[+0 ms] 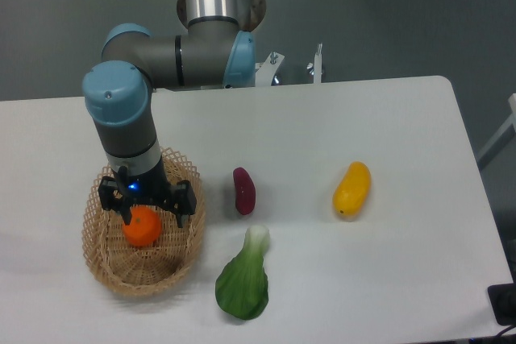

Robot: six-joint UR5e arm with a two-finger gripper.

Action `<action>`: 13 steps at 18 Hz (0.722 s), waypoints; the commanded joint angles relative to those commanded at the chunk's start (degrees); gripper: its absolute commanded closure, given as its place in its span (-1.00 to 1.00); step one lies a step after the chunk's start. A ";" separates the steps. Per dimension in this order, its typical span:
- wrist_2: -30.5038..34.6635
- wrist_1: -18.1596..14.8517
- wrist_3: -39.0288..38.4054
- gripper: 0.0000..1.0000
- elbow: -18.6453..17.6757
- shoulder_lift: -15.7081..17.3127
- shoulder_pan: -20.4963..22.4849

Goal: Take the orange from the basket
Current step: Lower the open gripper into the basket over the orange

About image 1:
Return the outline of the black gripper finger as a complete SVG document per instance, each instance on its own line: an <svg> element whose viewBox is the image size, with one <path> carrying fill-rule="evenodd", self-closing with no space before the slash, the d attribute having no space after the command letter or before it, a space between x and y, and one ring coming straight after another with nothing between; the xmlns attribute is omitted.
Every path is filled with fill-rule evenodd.
<svg viewBox="0 0 516 344"><path fill-rule="evenodd" d="M169 186L168 208L173 213L177 226L183 228L188 218L195 214L197 198L189 180L181 180Z"/></svg>
<svg viewBox="0 0 516 344"><path fill-rule="evenodd" d="M113 177L103 176L98 187L98 195L104 210L118 213L126 226L132 219L131 202L119 191L118 184Z"/></svg>

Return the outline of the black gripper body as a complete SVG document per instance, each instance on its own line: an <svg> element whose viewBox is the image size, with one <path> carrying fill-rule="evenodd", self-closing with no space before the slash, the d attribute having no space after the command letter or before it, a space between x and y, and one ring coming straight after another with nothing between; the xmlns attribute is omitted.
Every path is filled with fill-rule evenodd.
<svg viewBox="0 0 516 344"><path fill-rule="evenodd" d="M162 157L145 173L131 175L129 170L126 170L125 172L113 171L113 174L120 193L130 200L131 205L154 205L168 209L171 184L167 179Z"/></svg>

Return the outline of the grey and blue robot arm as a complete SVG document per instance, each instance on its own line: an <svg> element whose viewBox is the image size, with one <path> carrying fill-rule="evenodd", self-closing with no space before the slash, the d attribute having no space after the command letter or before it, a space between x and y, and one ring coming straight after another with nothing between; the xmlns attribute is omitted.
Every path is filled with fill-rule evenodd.
<svg viewBox="0 0 516 344"><path fill-rule="evenodd" d="M255 81L255 42L239 25L238 0L185 0L184 35L154 37L134 23L113 28L102 60L84 77L85 106L112 176L103 177L102 208L125 224L135 205L173 213L183 226L197 207L188 180L172 184L152 117L152 91L200 86L245 87Z"/></svg>

